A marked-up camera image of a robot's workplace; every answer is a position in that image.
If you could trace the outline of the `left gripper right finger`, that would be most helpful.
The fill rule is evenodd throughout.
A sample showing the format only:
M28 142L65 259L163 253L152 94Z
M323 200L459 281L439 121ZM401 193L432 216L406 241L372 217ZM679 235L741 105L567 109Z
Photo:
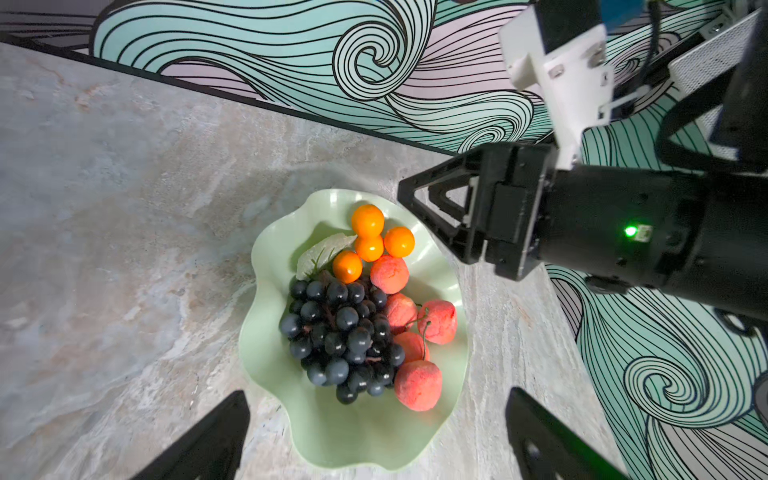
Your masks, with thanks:
M505 420L524 479L626 477L520 387L510 391Z

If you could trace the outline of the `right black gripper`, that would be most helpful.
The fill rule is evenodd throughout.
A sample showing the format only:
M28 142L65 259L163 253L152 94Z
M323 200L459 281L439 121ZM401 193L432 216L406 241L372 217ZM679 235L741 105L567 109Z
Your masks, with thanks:
M397 200L464 264L480 260L484 240L486 262L512 280L550 263L597 277L606 288L661 288L684 267L706 203L701 177L557 170L554 157L551 146L482 145L401 180ZM466 187L472 229L452 226L418 200L424 187Z

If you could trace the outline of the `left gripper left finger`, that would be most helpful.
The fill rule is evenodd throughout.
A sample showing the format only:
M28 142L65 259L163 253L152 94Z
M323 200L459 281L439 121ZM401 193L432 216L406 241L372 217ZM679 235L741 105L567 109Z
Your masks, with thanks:
M237 390L133 479L234 479L249 423L246 395Z

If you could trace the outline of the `orange fake kumquat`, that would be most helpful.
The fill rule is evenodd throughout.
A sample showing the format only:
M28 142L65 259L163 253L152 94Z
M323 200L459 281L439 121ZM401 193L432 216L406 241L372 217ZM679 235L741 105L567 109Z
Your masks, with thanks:
M333 259L332 271L336 279L344 284L350 284L362 275L363 262L356 252L342 250Z
M351 227L360 238L379 237L385 226L385 216L375 205L359 206L351 217Z
M367 263L374 263L385 251L384 241L380 235L370 237L358 236L354 247L360 259Z
M394 258L405 258L415 248L415 237L412 231L403 226L389 229L384 235L383 241L387 254Z

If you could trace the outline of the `pink fake peach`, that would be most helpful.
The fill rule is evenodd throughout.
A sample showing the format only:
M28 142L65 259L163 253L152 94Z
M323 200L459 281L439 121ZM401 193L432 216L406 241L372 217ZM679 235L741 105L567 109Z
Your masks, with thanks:
M416 321L418 313L415 302L402 293L389 296L384 307L384 315L394 335L406 331Z
M442 394L442 372L434 363L417 360L404 364L395 376L397 399L416 412L431 410Z
M372 266L371 283L387 295L399 293L407 285L410 273L402 258L383 255Z
M452 342L458 328L457 311L447 300L426 302L419 313L417 329L427 341L445 345Z
M411 331L400 333L394 337L394 343L400 345L405 354L405 363L420 360L430 360L429 349L422 337Z

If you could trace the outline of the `light green wavy fruit bowl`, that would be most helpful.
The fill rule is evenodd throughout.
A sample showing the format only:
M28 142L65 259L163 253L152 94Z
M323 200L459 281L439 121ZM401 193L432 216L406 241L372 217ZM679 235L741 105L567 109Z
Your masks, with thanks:
M405 259L410 271L405 294L418 303L444 299L457 310L456 338L430 348L431 360L442 372L443 389L436 406L427 412L409 410L393 391L378 398L363 395L349 406L340 404L334 389L309 382L278 331L299 256L328 236L350 232L351 215L364 204L377 206L388 225L405 226L415 236L415 249ZM298 454L324 469L376 465L398 471L412 463L457 406L470 356L459 280L426 226L402 206L380 196L347 189L319 190L258 235L251 264L256 293L242 324L239 355L250 380L273 395L286 411Z

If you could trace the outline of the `dark fake grape bunch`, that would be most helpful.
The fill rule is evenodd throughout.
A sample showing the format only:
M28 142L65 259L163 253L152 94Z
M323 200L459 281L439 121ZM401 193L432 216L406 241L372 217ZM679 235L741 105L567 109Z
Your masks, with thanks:
M334 388L344 405L394 388L406 360L404 348L395 344L395 315L387 311L395 296L363 270L354 270L351 280L333 272L335 261L351 258L354 242L353 236L334 234L300 255L278 324L309 382Z

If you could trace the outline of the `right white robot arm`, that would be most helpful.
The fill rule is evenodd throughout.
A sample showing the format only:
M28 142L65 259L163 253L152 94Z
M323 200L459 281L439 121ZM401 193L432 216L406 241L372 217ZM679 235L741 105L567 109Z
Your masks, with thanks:
M638 5L535 1L499 33L516 87L540 86L555 143L480 145L402 180L399 202L462 262L523 279L548 262L596 293L642 286L704 303L746 333L767 321L767 11L742 58L662 119L663 172L579 162L619 97L605 23Z

